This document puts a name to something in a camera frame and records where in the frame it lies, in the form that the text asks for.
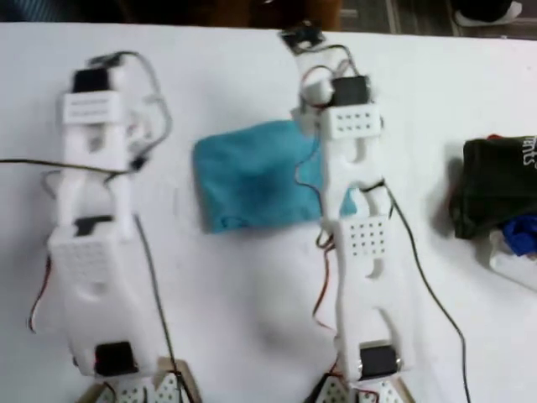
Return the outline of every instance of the perforated plate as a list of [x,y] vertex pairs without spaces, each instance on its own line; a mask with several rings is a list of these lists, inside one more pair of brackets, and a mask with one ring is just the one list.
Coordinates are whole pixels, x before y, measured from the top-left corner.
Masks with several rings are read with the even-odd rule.
[[[105,389],[95,403],[143,403],[143,383],[139,385],[132,381],[112,385],[116,389],[117,400],[113,401],[113,394],[109,389]],[[155,399],[148,403],[177,403],[179,401],[179,391],[177,390],[177,380],[173,374],[167,374],[160,383],[159,388],[154,392]],[[189,403],[188,395],[182,391],[184,403]]]
[[320,117],[321,132],[334,140],[378,136],[382,130],[380,111],[374,103],[329,107]]
[[386,216],[348,217],[339,223],[349,259],[380,259],[386,254]]
[[[368,383],[359,392],[360,403],[411,403],[413,400],[405,399],[395,389],[389,380],[377,383]],[[321,389],[321,393],[315,403],[347,403],[347,391],[341,381],[334,376],[328,377]]]

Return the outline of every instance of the black wire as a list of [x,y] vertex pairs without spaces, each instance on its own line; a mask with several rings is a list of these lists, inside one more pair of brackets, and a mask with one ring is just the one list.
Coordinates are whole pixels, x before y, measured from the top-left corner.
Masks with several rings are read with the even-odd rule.
[[166,322],[166,317],[164,315],[164,308],[162,307],[162,300],[160,299],[159,292],[159,283],[157,281],[157,274],[154,269],[153,256],[151,254],[151,249],[149,247],[149,242],[145,236],[143,230],[142,222],[138,214],[134,215],[134,221],[136,222],[136,227],[138,227],[138,232],[140,233],[140,238],[142,239],[143,249],[145,251],[146,258],[148,260],[149,273],[151,274],[151,286],[153,287],[153,294],[155,302],[157,303],[157,309],[159,310],[160,322],[162,324],[162,329],[164,330],[164,336],[166,338],[166,345],[168,347],[169,361],[177,381],[177,388],[179,389],[179,402],[183,403],[182,385],[183,385],[183,374],[177,368],[177,363],[175,362],[174,348],[172,346],[171,337],[169,335],[168,323]]
[[107,388],[108,390],[112,392],[112,403],[116,403],[117,402],[116,390],[108,382],[105,382],[103,385],[105,386],[105,388]]
[[45,193],[54,200],[56,199],[56,194],[54,190],[52,189],[52,187],[50,186],[48,179],[49,179],[49,176],[59,174],[60,172],[61,170],[50,170],[48,172],[43,172],[41,174],[41,186],[43,187],[43,190],[45,191]]
[[347,48],[344,44],[329,44],[321,48],[303,50],[299,55],[297,55],[297,57],[300,57],[301,55],[305,53],[321,53],[321,52],[324,52],[325,50],[330,50],[330,49],[341,49],[345,51],[345,53],[347,53],[347,58],[349,59],[349,63],[351,64],[352,71],[354,72],[356,76],[360,76],[360,73],[358,72],[358,68],[356,67],[356,63],[354,62],[354,58],[352,57],[352,53],[349,50],[349,48]]
[[0,164],[26,164],[26,165],[42,165],[42,166],[54,166],[56,168],[71,168],[73,170],[89,170],[91,172],[97,172],[100,174],[114,174],[122,175],[127,174],[128,170],[106,170],[104,168],[97,168],[96,166],[67,164],[64,162],[55,162],[47,160],[28,160],[25,158],[11,158],[0,160]]
[[[159,144],[164,142],[170,135],[171,130],[173,128],[173,119],[171,117],[171,113],[169,111],[168,103],[165,101],[165,99],[162,97],[162,91],[161,86],[159,83],[159,79],[157,78],[157,74],[153,68],[153,65],[149,62],[147,58],[145,58],[143,55],[139,54],[138,52],[132,51],[132,50],[120,50],[116,53],[113,53],[109,55],[110,58],[118,57],[118,56],[132,56],[136,58],[142,67],[145,69],[145,72],[148,75],[149,82],[151,87],[153,88],[153,97],[156,97],[155,100],[160,106],[160,111],[162,112],[163,118],[164,118],[164,128],[162,131],[162,134],[159,136],[158,139],[156,139],[153,143],[147,145],[144,147],[139,153],[136,154],[133,160],[133,165],[140,164],[143,165],[144,160],[147,158],[147,154],[151,152],[155,147],[157,147]],[[129,172],[132,172],[134,170],[138,170],[137,168],[131,168],[128,171],[125,172],[115,172],[111,173],[105,180],[105,184],[107,184],[109,181],[115,179],[116,177],[120,175],[125,175]]]
[[462,333],[462,330],[458,327],[455,320],[451,317],[451,315],[448,313],[448,311],[445,309],[445,307],[442,305],[438,297],[436,296],[435,292],[432,290],[429,281],[425,277],[425,273],[423,271],[423,268],[421,267],[420,263],[420,257],[418,256],[418,249],[416,247],[416,242],[414,240],[414,234],[412,233],[412,229],[410,229],[410,225],[408,221],[406,220],[406,217],[404,216],[403,212],[401,211],[401,207],[395,200],[394,194],[389,189],[388,185],[386,186],[386,190],[388,191],[390,199],[392,199],[393,207],[395,207],[395,211],[399,214],[401,217],[401,221],[403,222],[404,228],[406,229],[407,234],[409,235],[410,244],[412,245],[412,254],[414,255],[414,261],[416,263],[416,266],[418,267],[418,271],[420,272],[420,277],[423,280],[425,284],[425,288],[429,292],[429,295],[432,297],[432,299],[435,301],[436,305],[441,309],[444,316],[447,318],[447,320],[450,322],[450,324],[453,326],[457,334],[459,335],[459,338],[461,339],[461,350],[462,350],[462,382],[464,384],[464,392],[467,397],[467,403],[472,403],[472,399],[470,398],[470,390],[468,388],[468,379],[467,379],[467,341],[464,337],[464,333]]

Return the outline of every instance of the white plastic part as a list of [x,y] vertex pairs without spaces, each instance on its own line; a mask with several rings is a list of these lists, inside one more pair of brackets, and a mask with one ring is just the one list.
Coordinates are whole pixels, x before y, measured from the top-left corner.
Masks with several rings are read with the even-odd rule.
[[[371,392],[378,393],[378,399]],[[360,403],[410,403],[412,401],[400,394],[389,379],[360,385],[357,393]],[[349,400],[349,393],[341,381],[335,376],[330,376],[326,379],[315,403],[349,403],[349,401],[356,402],[356,400]]]
[[[326,85],[317,83],[305,93],[323,99]],[[336,348],[339,367],[349,387],[362,378],[360,348],[392,345],[399,353],[399,337],[386,312],[356,303],[364,278],[373,278],[378,261],[388,252],[387,226],[391,205],[386,189],[370,193],[353,191],[357,215],[340,217],[343,198],[349,188],[377,185],[383,176],[378,160],[378,136],[382,119],[376,104],[328,107],[316,112],[311,107],[294,110],[300,127],[319,131],[324,155],[324,187],[321,193],[323,226],[333,233],[339,269],[336,298]]]
[[380,111],[374,103],[329,107],[321,113],[319,122],[321,132],[334,140],[378,136],[382,130]]
[[64,95],[64,124],[123,123],[121,94],[117,91]]
[[[124,79],[117,79],[117,77],[123,76],[122,68],[117,67],[110,73],[112,77],[116,77],[113,78],[112,82],[125,84]],[[63,139],[64,162],[66,164],[88,165],[103,170],[128,170],[130,157],[127,125],[122,119],[105,119],[105,115],[111,117],[118,114],[117,111],[123,110],[120,97],[122,89],[122,87],[118,87],[114,88],[114,91],[65,95]],[[107,107],[96,107],[96,104],[88,103],[96,102],[96,100],[100,100],[100,102],[107,100]],[[84,118],[76,120],[73,117],[74,111],[89,113],[91,110],[99,108],[102,108],[103,111],[108,110],[108,112],[104,112],[102,116],[96,112],[95,116],[92,115],[94,120],[91,121],[91,124]],[[106,177],[106,174],[95,174],[86,170],[62,170],[57,194],[58,224],[60,226],[68,227],[79,217],[81,194],[88,179],[91,178],[102,183]],[[133,236],[130,186],[130,179],[127,175],[120,175],[110,181],[108,185],[112,194],[113,214],[119,223],[120,234],[124,239],[130,239]]]
[[[129,169],[129,141],[139,141],[143,135],[142,119],[131,128],[125,119],[124,67],[109,69],[108,78],[111,91],[65,96],[67,164]],[[103,186],[108,176],[107,172],[71,168],[61,171],[58,223],[48,246],[61,288],[65,331],[79,370],[101,379],[95,373],[96,346],[128,342],[138,371],[118,378],[137,379],[157,370],[155,339],[160,325],[149,286],[148,257],[134,230],[131,180],[128,175],[120,175]],[[76,220],[99,202],[98,192],[87,192],[95,188],[111,196],[106,214],[112,220],[98,223],[90,234],[76,236]]]
[[[143,389],[146,388],[147,403],[176,403],[179,401],[179,389],[177,379],[173,374],[167,374],[157,389],[152,382],[148,381],[122,381],[113,385],[116,391],[117,401],[113,401],[113,394],[105,389],[95,403],[143,403]],[[181,391],[184,403],[190,400],[185,390]]]
[[86,236],[76,232],[75,226],[57,227],[49,250],[62,289],[65,330],[79,370],[98,377],[96,346],[129,342],[138,367],[132,376],[154,374],[158,354],[152,329],[158,325],[152,321],[153,305],[144,298],[148,293],[130,281],[148,272],[139,237],[123,242],[114,222],[98,223]]
[[490,267],[499,275],[537,291],[537,261],[526,256],[517,256],[505,243],[501,231],[490,233],[493,246]]

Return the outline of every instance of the electrical wire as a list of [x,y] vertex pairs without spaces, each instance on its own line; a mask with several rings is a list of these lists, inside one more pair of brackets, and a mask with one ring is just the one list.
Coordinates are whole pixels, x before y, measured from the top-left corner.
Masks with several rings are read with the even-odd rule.
[[317,109],[324,109],[325,107],[328,106],[328,103],[319,103],[319,104],[316,104],[316,103],[311,103],[308,101],[308,99],[305,97],[304,95],[304,86],[305,86],[305,82],[308,80],[308,78],[310,78],[311,74],[314,72],[314,71],[317,71],[317,70],[327,70],[330,72],[330,75],[333,77],[336,75],[336,72],[334,70],[332,70],[330,67],[328,67],[327,65],[314,65],[313,67],[311,67],[310,69],[308,69],[306,71],[306,73],[304,73],[304,75],[302,76],[302,78],[300,79],[300,89],[299,89],[299,94],[300,94],[300,98],[310,107],[315,107]]
[[52,186],[48,182],[49,176],[61,173],[61,170],[49,170],[48,172],[41,173],[41,186],[44,192],[49,195],[53,200],[56,199],[56,194],[52,189]]
[[168,103],[162,96],[162,89],[159,83],[159,79],[157,78],[157,74],[151,62],[145,56],[131,50],[120,50],[114,55],[132,56],[140,62],[140,65],[147,73],[149,77],[149,82],[151,84],[151,87],[153,88],[153,94],[149,96],[150,101],[155,102],[159,105],[160,111],[162,112],[162,116],[164,119],[164,128],[162,134],[153,143],[143,148],[137,155],[137,158],[143,157],[169,137],[173,128],[173,119],[171,117],[171,112],[169,111]]
[[169,335],[168,323],[166,321],[166,317],[164,314],[162,300],[160,299],[159,283],[157,281],[157,274],[154,268],[153,255],[151,254],[151,248],[149,247],[149,242],[145,235],[145,231],[143,230],[142,222],[140,221],[140,217],[138,216],[138,214],[134,215],[134,221],[136,222],[136,227],[138,228],[140,238],[142,239],[143,250],[145,251],[146,259],[148,261],[149,274],[151,276],[151,286],[153,288],[154,299],[157,304],[160,322],[162,325],[162,329],[164,331],[164,337],[166,339],[166,346],[168,348],[169,361],[173,369],[172,372],[175,375],[175,379],[177,381],[177,388],[179,389],[179,402],[183,403],[183,395],[181,393],[182,388],[183,388],[182,386],[183,374],[179,371],[179,369],[177,368],[177,363],[175,362],[174,348],[171,342],[171,337]]
[[28,328],[30,329],[30,332],[33,334],[36,333],[35,331],[35,314],[37,313],[37,310],[39,308],[39,304],[41,302],[41,299],[43,298],[44,292],[47,289],[47,286],[49,285],[49,279],[50,279],[50,273],[52,272],[52,259],[50,256],[47,256],[47,262],[44,270],[44,278],[43,283],[41,283],[41,287],[39,288],[39,293],[37,297],[35,298],[34,304],[32,305],[32,308],[30,309],[29,317],[28,317]]
[[53,166],[56,168],[71,168],[73,170],[89,170],[90,172],[96,172],[99,174],[114,174],[122,175],[127,174],[128,170],[107,170],[104,168],[99,168],[96,166],[89,165],[78,165],[78,164],[67,164],[65,162],[56,162],[48,160],[30,160],[26,158],[10,158],[0,160],[0,164],[24,164],[24,165],[42,165],[42,166]]
[[336,248],[336,245],[333,242],[333,237],[330,236],[330,242],[327,243],[325,250],[323,252],[324,260],[325,260],[325,281],[323,283],[323,286],[321,288],[321,292],[319,296],[317,297],[317,301],[313,307],[313,312],[311,313],[311,316],[315,320],[315,322],[325,328],[334,331],[331,327],[327,326],[324,322],[317,319],[317,311],[319,311],[319,308],[321,307],[322,302],[325,299],[326,291],[328,290],[328,285],[330,283],[330,260],[328,259],[328,254]]
[[164,128],[162,130],[162,134],[152,143],[145,146],[142,150],[140,150],[136,156],[134,157],[134,160],[131,163],[131,169],[123,172],[112,172],[110,175],[105,179],[105,183],[108,183],[112,179],[120,176],[128,174],[134,170],[137,170],[135,165],[142,165],[143,161],[147,158],[147,155],[149,152],[151,152],[155,147],[157,147],[159,144],[164,142],[170,135],[171,130],[173,128],[173,119],[171,117],[171,112],[168,107],[168,103],[162,96],[162,90],[159,83],[159,79],[157,78],[157,74],[153,68],[153,65],[151,62],[143,55],[141,55],[138,52],[131,51],[131,50],[120,50],[118,52],[112,53],[107,57],[99,57],[96,58],[96,60],[99,60],[99,62],[106,61],[107,58],[112,59],[120,56],[132,56],[135,59],[138,60],[142,68],[145,70],[145,72],[148,75],[149,78],[149,84],[153,88],[153,93],[146,97],[146,100],[148,100],[149,103],[156,103],[159,106],[159,109],[162,113],[163,120],[164,120]]
[[414,234],[412,233],[412,229],[410,228],[409,222],[406,219],[406,216],[403,214],[403,211],[401,210],[401,207],[397,203],[397,200],[395,200],[395,196],[388,187],[387,184],[385,184],[386,190],[388,191],[389,197],[392,200],[392,204],[395,208],[395,211],[399,214],[399,217],[401,218],[401,221],[403,222],[404,228],[406,229],[407,234],[409,235],[410,244],[412,246],[412,254],[414,255],[414,261],[416,263],[416,267],[418,268],[418,271],[420,272],[420,277],[425,284],[425,288],[427,289],[427,292],[429,292],[429,295],[433,299],[433,301],[436,303],[436,305],[440,308],[444,316],[447,318],[447,320],[450,322],[450,324],[453,326],[457,334],[459,335],[459,338],[461,339],[461,360],[462,360],[462,382],[464,384],[464,392],[466,394],[467,403],[472,403],[472,399],[470,398],[470,390],[468,388],[468,379],[467,379],[467,342],[464,337],[464,333],[459,328],[459,326],[456,324],[455,320],[451,317],[447,309],[442,305],[438,297],[436,296],[435,292],[431,288],[429,281],[427,280],[425,273],[423,271],[423,268],[421,267],[420,257],[418,255],[418,249],[416,247],[416,242],[414,240]]
[[375,392],[374,390],[367,390],[367,389],[357,389],[357,398],[358,403],[360,403],[360,394],[363,393],[366,398],[368,399],[368,395],[373,395],[375,397],[375,401],[373,403],[380,403],[380,394],[378,392]]
[[110,390],[112,392],[112,403],[116,403],[117,402],[116,390],[108,382],[104,382],[103,385],[104,385],[105,388],[107,388],[108,390]]
[[347,54],[347,58],[349,60],[349,64],[351,65],[351,68],[352,68],[352,71],[353,71],[354,75],[355,76],[360,76],[358,68],[356,67],[356,63],[354,62],[354,58],[352,57],[352,53],[349,50],[349,48],[347,48],[344,44],[329,44],[327,46],[322,46],[320,48],[303,50],[296,57],[298,58],[298,57],[300,57],[300,56],[302,56],[304,54],[308,54],[308,53],[310,53],[310,54],[311,53],[322,53],[322,52],[324,52],[326,50],[334,50],[334,49],[341,49]]

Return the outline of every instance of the blue object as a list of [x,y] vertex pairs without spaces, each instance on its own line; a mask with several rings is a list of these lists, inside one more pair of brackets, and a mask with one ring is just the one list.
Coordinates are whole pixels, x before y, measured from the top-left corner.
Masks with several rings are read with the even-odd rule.
[[[200,140],[194,148],[194,169],[208,229],[282,227],[317,220],[321,206],[316,193],[295,183],[295,166],[318,146],[294,122],[259,124]],[[322,188],[318,150],[299,168],[299,180]],[[349,196],[342,215],[356,213]]]
[[537,216],[513,218],[503,225],[502,232],[505,242],[517,256],[537,252]]

